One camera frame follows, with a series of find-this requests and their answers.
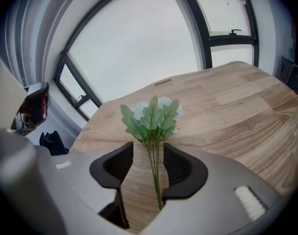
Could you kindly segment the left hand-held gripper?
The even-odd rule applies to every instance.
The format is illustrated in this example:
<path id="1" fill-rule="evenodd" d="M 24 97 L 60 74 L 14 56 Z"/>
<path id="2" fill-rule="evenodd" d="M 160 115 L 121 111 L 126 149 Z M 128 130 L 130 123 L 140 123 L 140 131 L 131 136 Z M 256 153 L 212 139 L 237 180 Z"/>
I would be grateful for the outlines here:
<path id="1" fill-rule="evenodd" d="M 11 130 L 22 136 L 33 132 L 47 119 L 49 84 L 38 82 L 24 87 L 27 96 L 11 125 Z"/>

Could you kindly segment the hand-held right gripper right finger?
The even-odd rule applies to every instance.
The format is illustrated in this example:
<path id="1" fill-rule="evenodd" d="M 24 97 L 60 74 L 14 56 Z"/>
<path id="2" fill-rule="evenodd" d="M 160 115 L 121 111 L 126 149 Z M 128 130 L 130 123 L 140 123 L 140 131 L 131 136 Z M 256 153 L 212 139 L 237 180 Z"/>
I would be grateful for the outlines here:
<path id="1" fill-rule="evenodd" d="M 188 199 L 205 185 L 208 179 L 205 163 L 169 143 L 163 145 L 163 153 L 169 182 L 161 195 L 164 204 L 168 200 Z"/>

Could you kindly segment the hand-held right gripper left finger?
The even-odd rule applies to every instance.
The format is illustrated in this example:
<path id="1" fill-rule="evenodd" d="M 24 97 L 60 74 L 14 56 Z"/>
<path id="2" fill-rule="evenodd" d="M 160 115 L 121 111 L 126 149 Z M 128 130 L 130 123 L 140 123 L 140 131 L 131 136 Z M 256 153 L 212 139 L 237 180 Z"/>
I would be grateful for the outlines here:
<path id="1" fill-rule="evenodd" d="M 130 225 L 124 208 L 121 185 L 133 164 L 133 157 L 133 142 L 130 141 L 94 160 L 89 168 L 91 176 L 101 187 L 115 190 L 114 201 L 98 214 L 125 230 L 129 229 Z"/>

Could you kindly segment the white flowers bunch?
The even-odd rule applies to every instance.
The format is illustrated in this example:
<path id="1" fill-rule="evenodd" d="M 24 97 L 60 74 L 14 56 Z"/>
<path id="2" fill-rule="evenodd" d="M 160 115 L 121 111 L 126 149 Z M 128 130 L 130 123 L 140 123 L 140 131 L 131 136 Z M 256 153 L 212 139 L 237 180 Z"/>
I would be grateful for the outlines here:
<path id="1" fill-rule="evenodd" d="M 141 102 L 131 110 L 128 106 L 120 106 L 125 132 L 132 135 L 146 149 L 153 175 L 159 210 L 162 200 L 159 184 L 160 143 L 174 136 L 177 122 L 183 116 L 183 108 L 177 99 L 154 96 L 149 102 Z"/>

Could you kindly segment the light wooden desk top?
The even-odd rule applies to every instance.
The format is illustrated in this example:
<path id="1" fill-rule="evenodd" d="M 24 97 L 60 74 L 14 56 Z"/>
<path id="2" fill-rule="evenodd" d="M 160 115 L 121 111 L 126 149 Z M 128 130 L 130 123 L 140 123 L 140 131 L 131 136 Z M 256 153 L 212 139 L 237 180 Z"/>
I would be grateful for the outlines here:
<path id="1" fill-rule="evenodd" d="M 127 216 L 141 235 L 245 235 L 261 232 L 285 208 L 298 186 L 298 96 L 244 62 L 155 82 L 104 103 L 70 152 L 116 148 L 132 141 L 120 106 L 154 96 L 179 100 L 183 118 L 168 142 L 202 159 L 208 181 L 191 198 L 159 211 L 144 147 L 122 184 Z"/>

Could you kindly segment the black framed window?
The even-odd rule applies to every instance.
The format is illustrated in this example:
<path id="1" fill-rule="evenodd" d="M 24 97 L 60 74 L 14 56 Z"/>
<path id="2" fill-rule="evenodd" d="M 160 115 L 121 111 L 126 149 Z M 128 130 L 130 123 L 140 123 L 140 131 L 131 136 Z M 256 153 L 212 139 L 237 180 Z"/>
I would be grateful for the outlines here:
<path id="1" fill-rule="evenodd" d="M 66 100 L 81 117 L 89 121 L 103 104 L 71 53 L 63 50 L 54 82 Z"/>
<path id="2" fill-rule="evenodd" d="M 250 0 L 180 0 L 198 68 L 233 61 L 259 62 L 259 39 Z"/>

